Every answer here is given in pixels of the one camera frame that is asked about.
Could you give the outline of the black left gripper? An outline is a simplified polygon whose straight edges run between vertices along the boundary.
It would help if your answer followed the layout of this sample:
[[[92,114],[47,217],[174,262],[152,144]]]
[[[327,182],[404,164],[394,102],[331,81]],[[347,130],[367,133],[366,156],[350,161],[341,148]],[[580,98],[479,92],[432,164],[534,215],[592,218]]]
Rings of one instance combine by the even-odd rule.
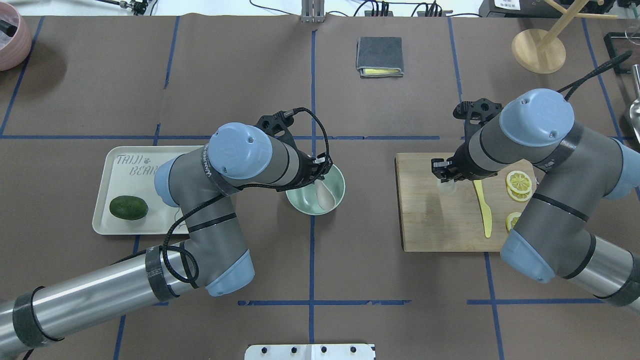
[[[306,186],[314,179],[324,180],[333,166],[333,159],[327,153],[321,153],[320,158],[298,152],[298,171],[295,176],[295,186]]]

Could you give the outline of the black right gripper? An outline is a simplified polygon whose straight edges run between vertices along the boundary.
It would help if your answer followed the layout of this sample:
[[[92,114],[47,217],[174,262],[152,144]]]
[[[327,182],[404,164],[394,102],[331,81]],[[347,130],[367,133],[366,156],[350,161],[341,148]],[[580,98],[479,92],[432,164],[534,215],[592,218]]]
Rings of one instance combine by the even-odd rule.
[[[462,180],[473,180],[472,164],[468,149],[460,147],[448,159],[432,158],[430,171],[441,183],[461,182]]]

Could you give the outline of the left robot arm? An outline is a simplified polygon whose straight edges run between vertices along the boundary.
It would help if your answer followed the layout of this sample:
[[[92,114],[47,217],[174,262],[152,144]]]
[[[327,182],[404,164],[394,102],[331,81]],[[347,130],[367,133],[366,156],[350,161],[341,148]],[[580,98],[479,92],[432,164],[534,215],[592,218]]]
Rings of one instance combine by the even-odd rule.
[[[313,152],[316,152],[316,142],[320,140],[320,136],[318,136],[315,133],[315,129],[314,129],[315,125],[311,126],[313,135],[311,136],[294,136],[295,139],[297,140],[302,140],[302,141],[306,141],[309,140],[311,141],[311,148],[313,149]],[[171,148],[171,146],[158,146],[158,141],[159,140],[190,140],[190,141],[196,141],[196,140],[203,140],[205,139],[205,136],[161,136],[160,135],[160,128],[161,125],[160,123],[158,123],[155,134],[153,135],[153,146],[151,146],[151,148]],[[86,136],[81,136],[81,135],[43,135],[43,134],[24,134],[24,135],[8,135],[8,134],[3,134],[1,132],[1,139],[7,140],[14,140],[14,141],[146,141],[146,140],[150,140],[152,137],[151,135],[149,136],[142,136],[142,135],[121,135],[121,136],[117,136],[117,135],[86,135]],[[308,307],[308,342],[311,343],[317,343],[317,339],[316,339],[316,308],[318,306],[320,306],[319,302],[317,301],[317,299],[315,299],[315,252],[316,252],[316,233],[315,233],[315,227],[316,227],[316,219],[315,219],[315,215],[311,215],[310,217],[310,235],[309,235],[309,239],[310,239],[310,260],[309,260],[309,264],[310,264],[310,277],[309,277],[309,296],[308,299],[306,300],[274,300],[274,301],[254,301],[254,302],[247,302],[247,303],[243,303],[245,305],[250,305],[249,303],[253,304],[253,305],[259,305],[259,306],[307,306]],[[132,250],[132,254],[137,252],[137,251],[142,251],[143,249],[140,247],[141,246],[141,237],[144,236],[151,236],[151,239],[153,240],[158,240],[160,239],[160,232],[155,231],[155,232],[150,232],[150,231],[142,231],[142,230],[136,230],[136,231],[128,231],[128,232],[122,232],[122,233],[118,233],[116,234],[114,233],[109,233],[106,234],[108,236],[119,236],[119,237],[123,237],[123,236],[135,236],[135,241],[134,241],[134,247]],[[119,328],[118,328],[118,335],[116,338],[116,344],[115,344],[115,349],[114,349],[114,353],[113,353],[113,359],[114,360],[119,360],[119,356],[121,353],[121,347],[122,347],[122,337],[124,334],[124,329],[125,329],[125,323],[126,323],[126,315],[122,314],[121,319],[119,319]],[[34,351],[34,348],[30,348],[28,351],[21,351],[17,354],[12,355],[11,357],[5,357],[2,358],[4,359],[19,359],[19,356],[22,356],[22,353],[25,353],[25,355],[23,356],[23,360],[27,360],[29,358],[29,356],[32,354],[32,352]]]

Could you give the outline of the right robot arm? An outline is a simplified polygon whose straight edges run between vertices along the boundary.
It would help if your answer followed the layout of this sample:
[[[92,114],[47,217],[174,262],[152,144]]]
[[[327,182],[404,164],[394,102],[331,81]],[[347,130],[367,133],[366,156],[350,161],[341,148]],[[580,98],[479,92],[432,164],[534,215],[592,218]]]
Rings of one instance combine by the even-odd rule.
[[[465,141],[431,161],[442,183],[483,180],[521,160],[544,171],[500,250],[506,264],[542,284],[563,278],[608,305],[639,312],[639,256],[585,228],[603,199],[639,186],[639,154],[576,121],[562,93],[531,89],[506,105],[462,101]]]

